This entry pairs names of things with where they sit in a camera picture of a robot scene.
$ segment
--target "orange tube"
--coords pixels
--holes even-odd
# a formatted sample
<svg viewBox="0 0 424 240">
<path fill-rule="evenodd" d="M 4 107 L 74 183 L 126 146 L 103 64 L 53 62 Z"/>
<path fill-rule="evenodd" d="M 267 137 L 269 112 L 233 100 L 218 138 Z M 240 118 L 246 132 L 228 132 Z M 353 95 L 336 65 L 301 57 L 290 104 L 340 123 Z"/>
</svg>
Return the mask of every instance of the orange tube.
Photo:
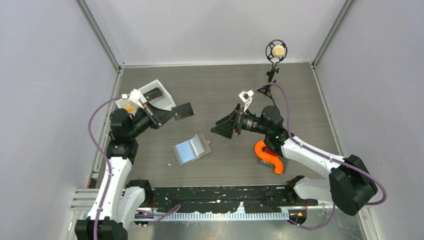
<svg viewBox="0 0 424 240">
<path fill-rule="evenodd" d="M 264 162 L 267 162 L 269 164 L 274 165 L 274 173 L 276 174 L 282 174 L 283 173 L 283 163 L 280 161 L 278 156 L 271 155 L 273 153 L 267 153 L 264 151 L 264 148 L 266 147 L 263 140 L 260 140 L 256 143 L 254 146 L 254 153 L 262 159 Z"/>
</svg>

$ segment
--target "gray floor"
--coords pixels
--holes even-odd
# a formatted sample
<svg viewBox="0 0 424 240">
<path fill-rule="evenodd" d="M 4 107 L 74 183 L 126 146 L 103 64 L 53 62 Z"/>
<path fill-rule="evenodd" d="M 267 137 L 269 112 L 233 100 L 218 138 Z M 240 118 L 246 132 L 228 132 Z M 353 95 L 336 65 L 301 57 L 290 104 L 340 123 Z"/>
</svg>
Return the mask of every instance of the gray floor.
<svg viewBox="0 0 424 240">
<path fill-rule="evenodd" d="M 305 226 L 320 226 L 331 209 L 308 209 Z M 305 230 L 287 221 L 190 221 L 160 222 L 147 228 L 128 228 L 129 240 L 366 240 L 359 216 L 336 210 L 330 224 L 319 230 Z"/>
<path fill-rule="evenodd" d="M 292 132 L 305 142 L 336 154 L 336 144 L 309 64 L 286 63 L 279 67 L 275 78 L 288 94 Z M 171 120 L 160 129 L 148 129 L 137 138 L 138 153 L 128 180 L 147 179 L 154 187 L 182 187 L 284 184 L 297 175 L 319 178 L 316 172 L 295 161 L 288 163 L 283 175 L 257 164 L 254 145 L 263 135 L 243 131 L 229 140 L 210 133 L 215 122 L 241 102 L 238 93 L 266 83 L 265 73 L 270 68 L 270 64 L 126 68 L 120 93 L 159 79 L 177 105 L 191 102 L 195 112 L 184 120 Z M 272 92 L 286 119 L 283 95 L 277 88 Z M 269 98 L 256 94 L 249 109 L 260 114 L 263 107 L 271 104 Z M 173 146 L 196 133 L 209 137 L 212 153 L 179 166 Z"/>
</svg>

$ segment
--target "black stand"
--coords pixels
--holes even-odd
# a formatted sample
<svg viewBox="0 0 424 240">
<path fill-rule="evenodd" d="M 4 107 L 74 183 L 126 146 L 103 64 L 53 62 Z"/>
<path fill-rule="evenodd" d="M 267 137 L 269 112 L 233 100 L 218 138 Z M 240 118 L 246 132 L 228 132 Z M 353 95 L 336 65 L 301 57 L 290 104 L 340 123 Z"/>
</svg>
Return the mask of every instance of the black stand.
<svg viewBox="0 0 424 240">
<path fill-rule="evenodd" d="M 266 72 L 266 75 L 268 76 L 268 83 L 275 83 L 277 80 L 273 80 L 274 78 L 274 74 L 278 74 L 280 69 L 276 68 L 277 64 L 272 64 L 272 68 L 270 71 Z M 273 95 L 271 94 L 271 86 L 272 85 L 266 85 L 262 88 L 260 88 L 258 90 L 258 92 L 264 94 L 265 96 L 267 96 L 268 98 L 270 98 L 272 100 L 272 103 L 274 104 L 274 106 L 276 107 L 276 102 L 274 101 Z"/>
</svg>

